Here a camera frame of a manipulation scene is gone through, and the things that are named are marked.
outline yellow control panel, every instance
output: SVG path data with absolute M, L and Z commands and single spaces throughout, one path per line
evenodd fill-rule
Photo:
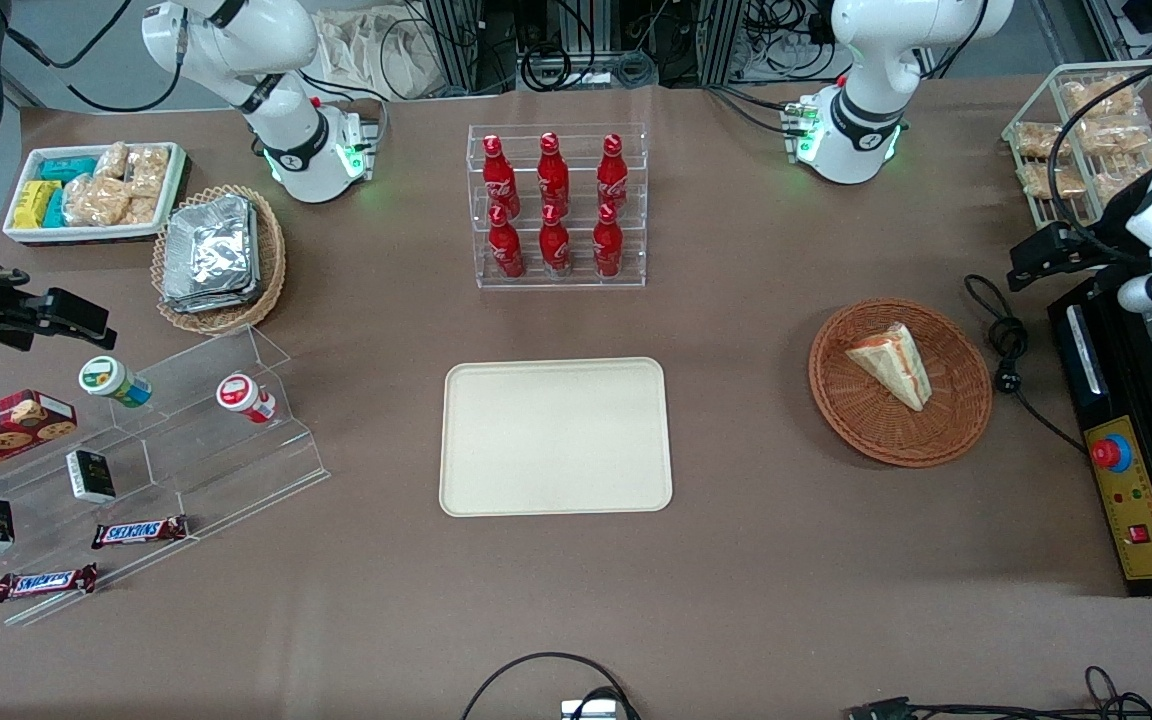
M 1152 579 L 1152 482 L 1126 416 L 1083 433 L 1127 579 Z

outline white tray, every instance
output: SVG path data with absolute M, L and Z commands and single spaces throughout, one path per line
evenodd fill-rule
M 454 518 L 654 511 L 672 495 L 657 361 L 470 363 L 447 374 L 439 503 Z
M 128 145 L 147 145 L 151 147 L 166 147 L 170 152 L 168 158 L 168 174 L 162 182 L 162 190 L 159 191 L 159 205 L 154 210 L 154 219 L 147 223 L 135 225 L 109 225 L 104 228 L 15 228 L 12 227 L 12 215 L 15 206 L 20 202 L 20 194 L 24 191 L 24 183 L 38 179 L 38 167 L 41 161 L 56 158 L 99 158 L 108 145 L 76 145 L 69 147 L 41 147 L 29 151 L 24 159 L 24 168 L 20 170 L 17 187 L 12 194 L 12 202 L 8 205 L 8 214 L 3 218 L 3 234 L 22 245 L 82 245 L 91 242 L 116 242 L 127 238 L 151 240 L 160 228 L 168 222 L 172 206 L 175 204 L 175 194 L 180 187 L 180 176 L 184 173 L 185 152 L 175 142 L 128 142 Z

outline coca-cola bottle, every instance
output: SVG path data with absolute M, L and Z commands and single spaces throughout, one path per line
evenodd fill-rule
M 602 162 L 598 164 L 598 204 L 611 202 L 621 210 L 626 205 L 626 181 L 630 169 L 621 158 L 621 136 L 609 135 L 602 138 Z
M 493 205 L 488 210 L 488 220 L 492 222 L 488 242 L 492 243 L 492 256 L 500 266 L 500 274 L 507 278 L 522 278 L 522 274 L 526 273 L 526 265 L 522 260 L 518 232 L 509 223 L 506 209 Z
M 541 205 L 553 205 L 559 218 L 566 217 L 571 183 L 567 179 L 567 160 L 559 154 L 558 136 L 553 132 L 540 136 L 540 162 L 536 165 L 536 176 L 540 179 Z
M 545 205 L 540 211 L 540 257 L 545 259 L 545 274 L 562 278 L 573 272 L 570 248 L 567 245 L 567 228 L 562 215 L 554 205 Z
M 492 205 L 506 210 L 508 219 L 515 219 L 522 210 L 522 202 L 518 200 L 518 183 L 513 179 L 513 167 L 500 150 L 500 138 L 494 135 L 484 137 L 483 150 L 486 152 L 483 182 L 488 187 L 488 198 Z
M 599 278 L 614 278 L 621 272 L 621 247 L 626 234 L 616 223 L 616 206 L 605 202 L 598 206 L 598 223 L 594 225 L 594 268 Z

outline oval wicker basket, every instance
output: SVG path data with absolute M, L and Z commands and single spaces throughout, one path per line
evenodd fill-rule
M 287 247 L 283 242 L 283 228 L 279 227 L 278 218 L 274 218 L 274 210 L 270 203 L 260 197 L 259 192 L 251 188 L 223 184 L 210 187 L 207 190 L 185 197 L 180 203 L 182 209 L 185 205 L 200 205 L 203 202 L 212 202 L 221 195 L 242 195 L 251 200 L 256 206 L 256 242 L 260 248 L 260 278 L 265 286 L 262 296 L 250 305 L 220 306 L 218 310 L 206 310 L 202 313 L 188 314 L 177 313 L 159 301 L 159 314 L 168 319 L 169 323 L 183 331 L 191 331 L 202 334 L 227 333 L 241 325 L 256 325 L 270 314 L 274 309 L 278 296 L 282 295 L 283 281 L 287 279 Z M 154 283 L 154 290 L 162 297 L 162 256 L 166 243 L 166 228 L 159 230 L 159 237 L 154 241 L 154 263 L 150 265 L 150 282 Z
M 918 343 L 932 397 L 916 414 L 852 363 L 847 348 L 904 323 Z M 812 396 L 856 450 L 904 468 L 955 460 L 984 433 L 993 407 L 980 353 L 945 314 L 908 300 L 865 300 L 838 310 L 817 333 L 808 361 Z

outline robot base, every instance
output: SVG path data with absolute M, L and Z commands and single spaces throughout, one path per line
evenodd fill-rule
M 787 138 L 794 142 L 791 156 L 797 161 L 810 165 L 820 177 L 841 184 L 858 184 L 877 176 L 878 169 L 892 157 L 896 149 L 896 132 L 887 136 L 874 135 L 874 145 L 870 150 L 856 150 L 851 138 L 838 128 L 831 111 L 833 99 L 841 88 L 831 85 L 817 94 L 804 94 L 801 104 L 819 109 L 819 119 L 814 129 L 804 137 Z
M 305 169 L 279 168 L 270 154 L 265 156 L 274 179 L 287 188 L 288 195 L 301 202 L 334 199 L 353 183 L 370 176 L 371 156 L 374 154 L 358 149 L 365 142 L 358 115 L 342 113 L 332 105 L 323 105 L 319 111 L 328 120 L 328 141 Z

